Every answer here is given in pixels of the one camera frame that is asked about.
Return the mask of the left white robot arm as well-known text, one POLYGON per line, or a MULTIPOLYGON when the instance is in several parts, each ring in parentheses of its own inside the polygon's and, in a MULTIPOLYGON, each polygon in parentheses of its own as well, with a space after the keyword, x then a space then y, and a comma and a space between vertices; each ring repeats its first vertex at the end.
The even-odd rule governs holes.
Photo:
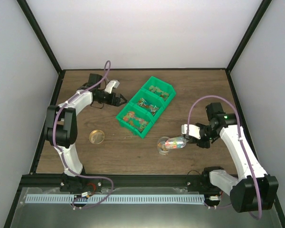
POLYGON ((125 97, 114 92, 119 84, 118 80, 109 81, 99 74, 90 74, 88 82, 80 86, 73 96, 47 108, 44 137, 57 151, 64 174, 73 177, 70 184, 78 192, 87 188, 88 181, 81 176, 84 167, 76 151, 77 116, 93 102, 117 107, 126 104, 125 97))

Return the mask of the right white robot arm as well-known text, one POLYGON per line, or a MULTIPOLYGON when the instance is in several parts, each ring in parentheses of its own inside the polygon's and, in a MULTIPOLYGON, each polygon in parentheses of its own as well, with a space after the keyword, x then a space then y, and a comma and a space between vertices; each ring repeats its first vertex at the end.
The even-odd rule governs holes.
POLYGON ((181 132, 188 143, 208 149, 211 143, 221 139, 227 147, 236 167, 237 176, 228 174, 222 167, 206 167, 201 174, 204 190, 220 189, 230 197, 231 206, 238 212, 258 212, 260 219, 263 210, 272 208, 278 181, 269 175, 256 159, 249 146, 237 113, 227 114, 221 103, 206 106, 209 124, 184 124, 181 132))

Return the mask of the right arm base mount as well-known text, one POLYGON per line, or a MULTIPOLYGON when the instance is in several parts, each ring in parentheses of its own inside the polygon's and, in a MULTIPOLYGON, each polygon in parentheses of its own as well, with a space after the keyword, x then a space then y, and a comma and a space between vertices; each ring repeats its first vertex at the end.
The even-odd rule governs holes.
POLYGON ((217 170, 224 171, 224 168, 221 166, 210 166, 204 168, 202 172, 199 172, 197 170, 190 170, 187 173, 185 182, 188 186, 193 187, 193 178, 195 178, 197 183, 196 185, 200 187, 202 191, 222 191, 218 186, 215 186, 210 182, 210 173, 217 170))

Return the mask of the green bin lollipops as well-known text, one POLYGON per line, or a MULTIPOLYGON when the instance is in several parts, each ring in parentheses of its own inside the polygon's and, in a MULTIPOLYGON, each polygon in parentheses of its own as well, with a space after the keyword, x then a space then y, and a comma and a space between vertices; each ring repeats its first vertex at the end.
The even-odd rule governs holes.
POLYGON ((157 120, 166 108, 160 96, 143 88, 131 98, 130 103, 150 113, 154 120, 157 120))

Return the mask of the gold jar lid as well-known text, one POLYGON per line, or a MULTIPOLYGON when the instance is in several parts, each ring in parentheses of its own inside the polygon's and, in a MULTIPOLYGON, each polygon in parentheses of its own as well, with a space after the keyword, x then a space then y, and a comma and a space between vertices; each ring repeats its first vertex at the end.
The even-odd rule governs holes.
POLYGON ((101 144, 105 139, 105 133, 102 130, 93 130, 89 135, 89 141, 92 144, 101 144))

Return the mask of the green bin star gummies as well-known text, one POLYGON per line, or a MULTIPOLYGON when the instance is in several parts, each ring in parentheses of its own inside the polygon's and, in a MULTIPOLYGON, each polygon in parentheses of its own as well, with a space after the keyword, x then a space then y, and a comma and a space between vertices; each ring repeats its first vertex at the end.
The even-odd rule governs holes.
POLYGON ((150 112, 136 104, 127 104, 116 116, 121 127, 128 129, 133 135, 145 138, 155 123, 150 112))

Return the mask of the metal scoop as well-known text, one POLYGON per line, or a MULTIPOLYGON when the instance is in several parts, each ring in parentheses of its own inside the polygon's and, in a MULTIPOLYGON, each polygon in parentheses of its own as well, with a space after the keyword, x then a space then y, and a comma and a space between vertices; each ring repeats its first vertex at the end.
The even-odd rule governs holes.
POLYGON ((180 137, 173 137, 169 138, 165 142, 165 148, 167 150, 172 150, 172 149, 181 149, 186 146, 187 140, 180 136, 180 137))

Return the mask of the clear plastic jar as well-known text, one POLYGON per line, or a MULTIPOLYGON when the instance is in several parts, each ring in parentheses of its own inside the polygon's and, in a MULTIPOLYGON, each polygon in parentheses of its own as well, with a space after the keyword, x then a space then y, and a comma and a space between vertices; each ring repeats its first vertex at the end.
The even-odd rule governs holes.
POLYGON ((159 152, 159 154, 161 155, 168 155, 169 153, 169 149, 166 148, 165 143, 166 141, 169 139, 169 137, 161 137, 158 141, 157 141, 157 150, 159 152))

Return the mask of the green bin popsicle candies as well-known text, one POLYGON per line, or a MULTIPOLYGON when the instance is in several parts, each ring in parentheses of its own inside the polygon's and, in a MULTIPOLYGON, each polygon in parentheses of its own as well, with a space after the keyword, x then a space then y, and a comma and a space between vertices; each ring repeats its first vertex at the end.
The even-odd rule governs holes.
POLYGON ((166 108, 172 99, 176 96, 176 91, 173 86, 164 82, 154 76, 151 76, 147 82, 142 86, 143 89, 157 95, 164 102, 164 107, 166 108))

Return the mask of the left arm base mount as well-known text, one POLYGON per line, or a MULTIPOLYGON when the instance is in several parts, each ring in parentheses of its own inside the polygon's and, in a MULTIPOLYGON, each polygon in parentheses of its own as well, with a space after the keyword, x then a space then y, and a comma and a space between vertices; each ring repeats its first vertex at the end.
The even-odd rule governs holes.
POLYGON ((61 192, 83 193, 83 192, 99 192, 102 188, 103 181, 101 179, 87 179, 78 176, 61 175, 61 192))

